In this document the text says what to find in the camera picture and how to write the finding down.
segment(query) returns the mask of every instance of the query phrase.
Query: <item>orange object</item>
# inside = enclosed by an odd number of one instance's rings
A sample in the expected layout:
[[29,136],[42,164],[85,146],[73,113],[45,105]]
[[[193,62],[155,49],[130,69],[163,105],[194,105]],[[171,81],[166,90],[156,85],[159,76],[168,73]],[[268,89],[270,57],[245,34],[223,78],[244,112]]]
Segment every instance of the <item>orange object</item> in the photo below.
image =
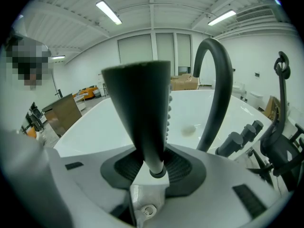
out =
[[32,138],[36,139],[37,134],[36,134],[35,128],[32,127],[32,128],[27,132],[27,135],[28,135],[29,137],[32,137]]
[[97,89],[98,89],[98,87],[86,88],[86,89],[81,90],[80,93],[79,93],[79,95],[82,95],[82,94],[84,94],[84,93],[88,93],[88,95],[85,95],[85,96],[84,96],[84,99],[89,99],[89,98],[94,97],[93,91],[94,91],[94,90],[97,90]]

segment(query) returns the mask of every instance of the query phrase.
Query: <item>orange chair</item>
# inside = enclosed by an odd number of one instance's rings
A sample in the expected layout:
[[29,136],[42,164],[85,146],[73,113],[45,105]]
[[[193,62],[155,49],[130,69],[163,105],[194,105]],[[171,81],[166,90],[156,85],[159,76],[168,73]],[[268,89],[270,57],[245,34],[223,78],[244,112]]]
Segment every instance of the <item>orange chair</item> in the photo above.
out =
[[82,89],[82,90],[80,91],[79,95],[82,95],[82,94],[84,94],[84,93],[88,93],[88,95],[85,95],[85,96],[84,96],[84,99],[90,99],[90,98],[94,97],[93,91],[94,91],[94,90],[97,90],[97,89],[98,89],[98,87],[94,87],[94,88],[85,88],[85,89]]

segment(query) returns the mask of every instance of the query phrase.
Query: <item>window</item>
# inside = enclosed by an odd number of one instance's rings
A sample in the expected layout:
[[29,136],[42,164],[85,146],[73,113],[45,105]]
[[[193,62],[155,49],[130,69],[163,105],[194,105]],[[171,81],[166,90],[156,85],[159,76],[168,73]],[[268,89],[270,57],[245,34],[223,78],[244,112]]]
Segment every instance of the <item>window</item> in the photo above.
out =
[[118,49],[122,64],[153,60],[150,35],[121,39],[118,41]]
[[177,35],[179,75],[191,72],[190,35]]
[[156,34],[158,60],[171,62],[171,75],[175,72],[173,34]]

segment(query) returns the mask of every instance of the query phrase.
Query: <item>brown cardboard box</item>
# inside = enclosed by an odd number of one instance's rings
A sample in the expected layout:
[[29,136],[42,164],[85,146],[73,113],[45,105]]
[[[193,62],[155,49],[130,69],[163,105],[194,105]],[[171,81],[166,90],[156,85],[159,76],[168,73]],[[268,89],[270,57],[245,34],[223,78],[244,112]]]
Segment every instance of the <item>brown cardboard box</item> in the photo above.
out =
[[172,90],[192,90],[198,89],[199,80],[191,74],[183,74],[181,76],[172,76]]
[[270,96],[266,109],[262,113],[268,117],[270,120],[273,120],[275,118],[276,108],[278,108],[279,111],[279,119],[280,119],[280,101],[275,98],[274,96]]

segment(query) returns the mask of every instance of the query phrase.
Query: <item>ceiling light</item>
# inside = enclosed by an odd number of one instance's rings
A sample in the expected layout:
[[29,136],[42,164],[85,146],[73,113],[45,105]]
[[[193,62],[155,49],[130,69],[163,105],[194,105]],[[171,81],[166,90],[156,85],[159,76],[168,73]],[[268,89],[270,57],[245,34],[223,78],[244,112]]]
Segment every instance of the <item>ceiling light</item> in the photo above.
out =
[[235,11],[229,10],[228,12],[226,12],[226,13],[222,14],[221,16],[216,17],[214,20],[210,21],[208,23],[208,25],[210,25],[210,26],[215,25],[215,24],[221,22],[222,20],[227,19],[235,14],[236,14]]
[[117,17],[113,10],[105,3],[105,1],[100,1],[96,3],[96,6],[104,12],[116,25],[122,24],[122,21]]
[[281,6],[281,1],[280,0],[275,0],[275,3]]
[[61,59],[61,58],[65,58],[66,56],[54,56],[52,57],[52,59]]

